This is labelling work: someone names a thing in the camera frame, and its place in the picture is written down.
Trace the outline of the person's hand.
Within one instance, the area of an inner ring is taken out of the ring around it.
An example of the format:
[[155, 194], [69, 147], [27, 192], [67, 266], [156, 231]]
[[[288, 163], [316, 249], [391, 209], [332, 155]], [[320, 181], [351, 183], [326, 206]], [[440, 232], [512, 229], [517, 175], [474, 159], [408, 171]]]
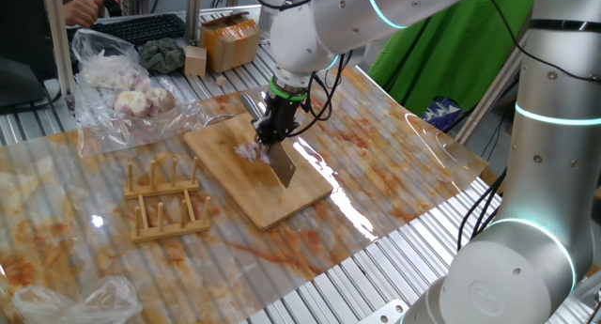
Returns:
[[103, 0], [71, 0], [63, 6], [67, 26], [92, 27], [99, 18]]

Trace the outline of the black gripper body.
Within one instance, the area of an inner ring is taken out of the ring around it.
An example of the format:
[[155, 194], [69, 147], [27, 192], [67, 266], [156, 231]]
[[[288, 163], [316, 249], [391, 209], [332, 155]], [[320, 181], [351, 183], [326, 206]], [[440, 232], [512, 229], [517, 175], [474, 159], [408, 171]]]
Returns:
[[278, 95], [265, 98], [267, 104], [267, 125], [275, 130], [294, 130], [300, 124], [296, 119], [296, 113], [301, 103], [295, 100], [285, 99]]

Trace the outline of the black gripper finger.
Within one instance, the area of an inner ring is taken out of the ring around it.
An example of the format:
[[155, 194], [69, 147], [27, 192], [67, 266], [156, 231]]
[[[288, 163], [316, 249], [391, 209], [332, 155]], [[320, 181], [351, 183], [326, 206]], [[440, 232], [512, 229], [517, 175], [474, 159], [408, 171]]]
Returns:
[[276, 136], [277, 141], [282, 142], [286, 139], [290, 134], [293, 133], [295, 129], [297, 129], [300, 124], [296, 120], [291, 120], [287, 122], [279, 122], [276, 127]]
[[268, 117], [262, 117], [253, 121], [256, 131], [255, 140], [263, 146], [270, 147], [275, 142], [275, 129]]

